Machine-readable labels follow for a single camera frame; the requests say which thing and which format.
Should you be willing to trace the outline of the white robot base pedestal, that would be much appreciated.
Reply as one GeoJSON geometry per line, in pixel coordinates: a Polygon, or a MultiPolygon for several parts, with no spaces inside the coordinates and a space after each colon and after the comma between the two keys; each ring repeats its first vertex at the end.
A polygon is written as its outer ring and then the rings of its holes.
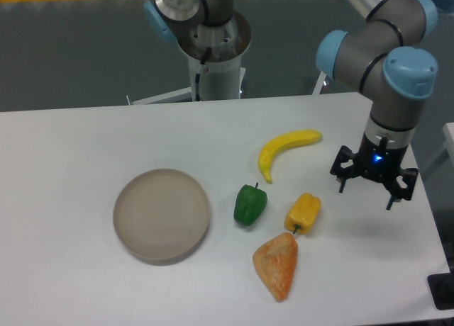
{"type": "Polygon", "coordinates": [[[190,86],[132,101],[132,105],[239,99],[245,68],[242,56],[252,38],[250,25],[234,11],[221,26],[198,25],[177,41],[187,58],[190,86]]]}

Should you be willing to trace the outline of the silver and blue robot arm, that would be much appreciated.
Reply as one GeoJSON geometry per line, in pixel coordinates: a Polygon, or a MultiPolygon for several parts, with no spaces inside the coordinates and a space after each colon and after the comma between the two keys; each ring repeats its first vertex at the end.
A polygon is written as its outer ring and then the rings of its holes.
{"type": "MultiPolygon", "coordinates": [[[[438,12],[432,0],[348,1],[365,27],[330,32],[316,66],[372,108],[359,150],[341,147],[331,173],[342,184],[361,176],[382,184],[391,203],[407,201],[419,172],[401,163],[438,72],[436,59],[416,44],[436,27],[438,12]]],[[[154,31],[186,55],[194,101],[240,97],[240,60],[252,35],[233,0],[148,0],[143,9],[154,31]]]]}

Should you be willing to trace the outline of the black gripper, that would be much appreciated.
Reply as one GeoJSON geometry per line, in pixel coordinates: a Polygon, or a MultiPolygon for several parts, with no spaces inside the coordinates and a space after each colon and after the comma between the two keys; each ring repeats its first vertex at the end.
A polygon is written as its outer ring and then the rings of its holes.
{"type": "Polygon", "coordinates": [[[363,177],[382,183],[390,194],[386,210],[390,210],[394,202],[410,201],[414,192],[419,170],[417,168],[401,168],[401,163],[408,146],[398,149],[381,148],[363,135],[358,153],[343,145],[336,155],[330,174],[340,183],[339,193],[343,193],[349,179],[363,177]]]}

